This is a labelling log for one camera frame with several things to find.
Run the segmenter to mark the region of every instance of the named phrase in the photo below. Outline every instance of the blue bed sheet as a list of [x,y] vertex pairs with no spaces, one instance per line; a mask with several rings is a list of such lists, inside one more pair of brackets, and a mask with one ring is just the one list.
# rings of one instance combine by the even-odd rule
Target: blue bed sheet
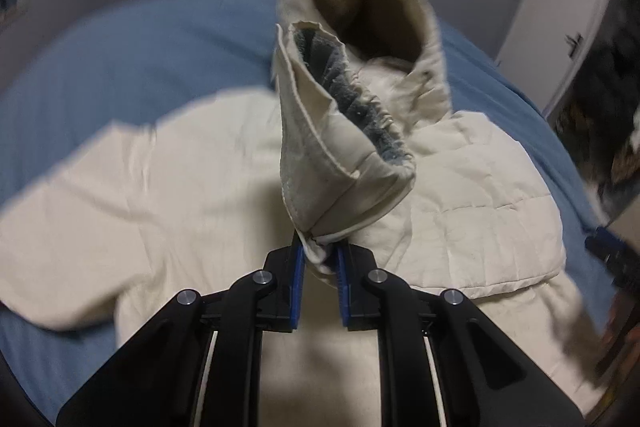
[[[112,120],[154,123],[225,87],[266,86],[275,0],[145,0],[98,14],[50,46],[0,100],[0,204]],[[584,250],[595,220],[577,171],[532,104],[442,23],[454,108],[485,112],[525,147],[561,212],[567,272],[600,327],[610,279]],[[113,324],[52,333],[0,309],[0,350],[36,406],[58,410],[114,351]]]

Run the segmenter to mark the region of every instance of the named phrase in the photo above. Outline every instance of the blue object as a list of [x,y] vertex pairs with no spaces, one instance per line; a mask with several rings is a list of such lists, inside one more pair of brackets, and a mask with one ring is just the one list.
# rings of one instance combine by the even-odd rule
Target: blue object
[[[110,121],[150,124],[226,87],[268,86],[275,1],[145,0],[62,35],[0,100],[0,204]],[[441,28],[454,108],[485,112],[527,150],[560,209],[567,272],[602,327],[613,288],[584,249],[584,230],[596,223],[571,159],[491,60],[449,25]],[[115,350],[114,330],[51,333],[0,309],[0,349],[54,421]]]
[[293,272],[293,286],[291,287],[291,327],[298,329],[300,313],[302,312],[302,285],[305,281],[305,251],[302,245],[296,252],[296,269]]
[[629,248],[622,239],[612,232],[609,232],[609,230],[604,227],[597,227],[591,235],[596,241],[611,250],[623,250],[624,248]]
[[335,267],[335,285],[338,289],[338,306],[342,325],[346,328],[349,324],[351,310],[349,309],[349,283],[344,265],[344,254],[340,246],[337,247],[337,266]]

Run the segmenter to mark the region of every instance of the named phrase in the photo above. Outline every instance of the blue gripper pad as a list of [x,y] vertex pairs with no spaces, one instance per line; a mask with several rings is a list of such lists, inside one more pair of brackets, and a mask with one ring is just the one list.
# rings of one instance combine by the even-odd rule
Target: blue gripper pad
[[335,281],[338,286],[338,306],[340,307],[340,318],[342,325],[346,328],[349,324],[349,283],[347,282],[347,271],[344,262],[344,252],[340,246],[336,247],[337,266],[335,266]]
[[300,311],[302,309],[302,283],[305,278],[305,251],[302,245],[298,245],[296,251],[296,265],[293,272],[291,285],[291,328],[298,328]]

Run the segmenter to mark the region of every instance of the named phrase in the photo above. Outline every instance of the door handle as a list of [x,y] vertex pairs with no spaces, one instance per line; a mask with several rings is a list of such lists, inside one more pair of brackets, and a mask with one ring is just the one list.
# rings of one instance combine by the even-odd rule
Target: door handle
[[577,53],[582,41],[584,40],[583,36],[580,33],[576,33],[575,37],[571,37],[569,35],[564,36],[564,42],[569,44],[571,48],[569,49],[569,58],[574,58]]

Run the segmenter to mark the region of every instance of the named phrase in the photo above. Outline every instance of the white door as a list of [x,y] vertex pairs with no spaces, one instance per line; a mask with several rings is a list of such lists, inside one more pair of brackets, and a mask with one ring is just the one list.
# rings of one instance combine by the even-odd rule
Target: white door
[[520,1],[496,63],[545,114],[577,55],[570,39],[586,37],[597,7],[598,0]]

